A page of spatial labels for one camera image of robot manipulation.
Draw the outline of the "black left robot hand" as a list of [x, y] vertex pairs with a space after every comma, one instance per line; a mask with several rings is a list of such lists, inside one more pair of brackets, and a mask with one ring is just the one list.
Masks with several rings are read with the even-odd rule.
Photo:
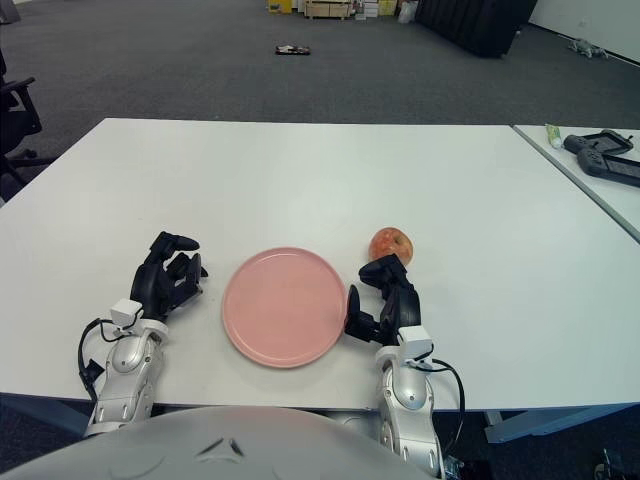
[[162, 231], [136, 270], [130, 299], [142, 305], [143, 318], [164, 322], [176, 308], [202, 292], [208, 276], [198, 253], [199, 243]]

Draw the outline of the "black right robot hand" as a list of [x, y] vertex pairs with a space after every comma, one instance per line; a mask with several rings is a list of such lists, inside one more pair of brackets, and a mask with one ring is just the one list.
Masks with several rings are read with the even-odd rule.
[[385, 304], [379, 320], [360, 309], [359, 292], [351, 285], [347, 299], [345, 333], [382, 346], [398, 346], [399, 330], [421, 324], [420, 301], [407, 271], [396, 254], [364, 265], [358, 272], [362, 283], [378, 289]]

